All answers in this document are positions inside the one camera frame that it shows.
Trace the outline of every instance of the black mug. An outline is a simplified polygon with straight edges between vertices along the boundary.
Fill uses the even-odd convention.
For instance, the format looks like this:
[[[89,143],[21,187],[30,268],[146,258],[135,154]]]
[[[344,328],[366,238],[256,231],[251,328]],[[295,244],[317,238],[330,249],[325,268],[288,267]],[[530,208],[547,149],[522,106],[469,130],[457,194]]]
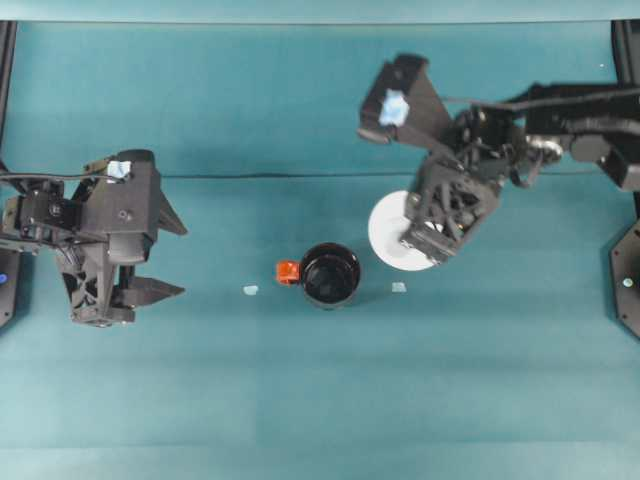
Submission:
[[[283,285],[301,285],[311,303],[330,310],[353,298],[360,283],[360,262],[343,245],[321,243],[305,253],[300,262],[278,262],[276,280]]]

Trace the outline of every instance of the black cup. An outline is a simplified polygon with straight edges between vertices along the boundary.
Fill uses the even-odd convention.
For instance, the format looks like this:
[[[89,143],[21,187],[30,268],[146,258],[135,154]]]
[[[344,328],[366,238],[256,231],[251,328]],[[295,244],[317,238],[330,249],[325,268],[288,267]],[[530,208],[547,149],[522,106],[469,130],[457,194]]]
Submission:
[[[315,305],[334,309],[348,303],[360,283],[360,262],[337,243],[316,245],[300,261],[300,285]]]

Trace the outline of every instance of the small white object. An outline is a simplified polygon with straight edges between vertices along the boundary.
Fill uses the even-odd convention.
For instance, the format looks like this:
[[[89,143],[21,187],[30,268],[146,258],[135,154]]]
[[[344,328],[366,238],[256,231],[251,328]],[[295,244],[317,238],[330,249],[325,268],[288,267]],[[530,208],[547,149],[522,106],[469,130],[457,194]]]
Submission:
[[[248,295],[250,297],[253,297],[255,295],[258,294],[258,290],[260,290],[258,288],[257,285],[246,285],[244,287],[242,287],[242,291],[244,292],[245,295]]]
[[[407,293],[407,286],[404,284],[404,282],[393,282],[391,284],[391,292]]]
[[[107,165],[107,175],[115,178],[124,178],[131,171],[131,162],[118,162],[112,160]],[[107,180],[107,183],[116,183],[115,180]]]
[[[387,90],[387,96],[382,103],[378,122],[383,127],[395,125],[401,127],[409,115],[409,104],[404,99],[404,94],[399,90]]]
[[[393,192],[380,200],[369,217],[369,242],[376,255],[387,265],[399,270],[416,272],[435,264],[415,248],[400,243],[400,236],[411,222],[404,216],[408,192]]]

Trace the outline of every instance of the orange handle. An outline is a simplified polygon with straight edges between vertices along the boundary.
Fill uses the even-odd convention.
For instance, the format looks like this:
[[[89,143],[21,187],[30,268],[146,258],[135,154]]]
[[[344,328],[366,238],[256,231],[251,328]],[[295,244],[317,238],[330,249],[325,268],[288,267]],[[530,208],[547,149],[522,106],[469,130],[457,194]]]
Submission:
[[[300,282],[300,264],[293,260],[281,260],[276,265],[276,281],[281,285],[295,285]]]

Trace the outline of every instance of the white disc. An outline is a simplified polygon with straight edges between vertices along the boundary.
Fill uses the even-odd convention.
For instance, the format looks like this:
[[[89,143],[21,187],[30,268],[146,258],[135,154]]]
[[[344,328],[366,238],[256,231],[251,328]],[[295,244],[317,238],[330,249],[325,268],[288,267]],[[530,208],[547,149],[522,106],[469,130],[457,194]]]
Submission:
[[[406,190],[393,192],[376,204],[369,217],[369,242],[387,265],[415,272],[433,267],[434,263],[421,251],[400,243],[400,236],[411,224],[404,216],[407,194]]]

